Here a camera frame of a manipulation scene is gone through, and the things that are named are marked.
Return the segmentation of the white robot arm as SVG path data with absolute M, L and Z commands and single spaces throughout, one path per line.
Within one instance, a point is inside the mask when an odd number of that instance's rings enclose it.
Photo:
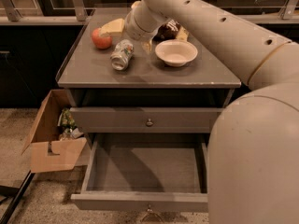
M 299 45 L 202 0 L 141 0 L 125 31 L 146 41 L 169 20 L 250 89 L 209 137 L 209 223 L 299 224 Z

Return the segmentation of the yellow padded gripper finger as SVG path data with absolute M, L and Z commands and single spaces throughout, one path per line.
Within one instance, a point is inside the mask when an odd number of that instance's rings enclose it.
M 146 42 L 142 42 L 142 49 L 147 53 L 147 54 L 151 54 L 152 53 L 152 41 L 146 41 Z
M 110 21 L 100 28 L 99 36 L 122 36 L 124 30 L 124 19 Z

